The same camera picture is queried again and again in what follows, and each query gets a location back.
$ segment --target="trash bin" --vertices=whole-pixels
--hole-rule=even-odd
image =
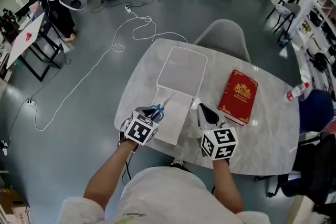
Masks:
[[[285,48],[292,41],[292,36],[287,31],[283,31],[278,39],[278,44]]]

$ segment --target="sneaker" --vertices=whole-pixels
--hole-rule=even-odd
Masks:
[[[73,41],[75,38],[76,38],[76,35],[75,35],[75,34],[71,34],[70,37],[66,37],[66,38],[64,39],[64,42],[71,42],[71,41]]]
[[[183,166],[184,165],[184,161],[181,160],[181,159],[174,158],[173,159],[173,163],[171,165],[173,165],[173,164],[180,164],[181,166]]]

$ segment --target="gray chair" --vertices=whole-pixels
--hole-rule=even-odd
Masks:
[[[244,32],[231,20],[214,21],[194,44],[251,62],[246,49]]]
[[[288,28],[287,28],[287,30],[286,30],[286,32],[288,32],[289,27],[291,26],[291,24],[292,24],[294,18],[296,18],[296,17],[299,15],[300,11],[301,11],[301,7],[300,7],[299,4],[296,4],[296,3],[287,3],[287,2],[285,2],[285,1],[283,1],[283,0],[280,0],[278,4],[281,4],[281,3],[282,3],[282,5],[283,5],[284,7],[286,7],[286,8],[289,9],[290,14],[284,16],[283,14],[279,13],[278,22],[277,22],[277,24],[276,24],[274,27],[276,27],[276,26],[279,24],[279,22],[280,22],[280,18],[281,18],[281,17],[284,18],[284,21],[278,26],[277,29],[274,30],[274,33],[275,33],[276,31],[278,31],[278,30],[281,28],[281,26],[284,25],[284,23],[285,23],[286,21],[289,21],[289,26],[288,26]],[[267,16],[266,20],[268,20],[268,18],[272,15],[272,13],[273,13],[275,10],[276,10],[276,8],[274,7],[274,9],[271,11],[271,13]]]

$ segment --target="black chair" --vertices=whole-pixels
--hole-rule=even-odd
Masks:
[[[287,197],[295,195],[307,196],[316,205],[323,205],[333,187],[336,163],[336,138],[329,133],[299,143],[293,170],[301,173],[300,178],[292,179],[290,174],[278,176],[278,184],[274,193],[268,192],[267,197],[275,196],[281,188]],[[267,177],[256,177],[263,180]]]

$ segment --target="blue chair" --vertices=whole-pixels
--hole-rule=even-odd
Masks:
[[[299,100],[300,134],[321,132],[334,117],[330,93],[318,89],[311,91],[305,100]]]

